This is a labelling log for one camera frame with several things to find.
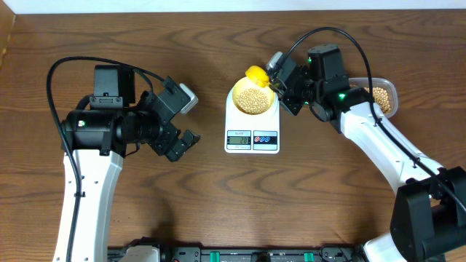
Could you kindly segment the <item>yellow measuring scoop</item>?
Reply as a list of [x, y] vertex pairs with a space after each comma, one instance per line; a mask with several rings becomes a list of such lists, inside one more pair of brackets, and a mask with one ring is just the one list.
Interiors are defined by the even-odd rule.
[[249, 67], [246, 70], [245, 75], [259, 87], [268, 87], [270, 85], [269, 76], [266, 71], [257, 65]]

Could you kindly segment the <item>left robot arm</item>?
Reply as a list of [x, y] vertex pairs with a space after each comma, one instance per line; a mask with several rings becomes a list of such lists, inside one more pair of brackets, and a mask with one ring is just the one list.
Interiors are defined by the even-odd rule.
[[162, 80], [159, 94], [135, 98], [135, 75], [128, 65], [97, 65], [94, 92], [83, 97], [60, 122], [65, 156], [65, 194], [54, 261], [105, 261], [111, 208], [127, 145], [148, 144], [159, 156], [178, 161], [199, 135], [172, 124], [198, 102], [185, 85]]

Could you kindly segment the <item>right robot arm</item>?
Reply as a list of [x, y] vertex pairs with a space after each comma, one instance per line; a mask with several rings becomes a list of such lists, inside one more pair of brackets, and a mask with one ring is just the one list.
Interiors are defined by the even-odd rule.
[[304, 105], [322, 122], [354, 142], [395, 192], [388, 233], [363, 244], [360, 261], [444, 261], [465, 245], [465, 170], [446, 169], [402, 135], [352, 87], [336, 45], [308, 51], [307, 65], [277, 52], [266, 66], [282, 107], [297, 115]]

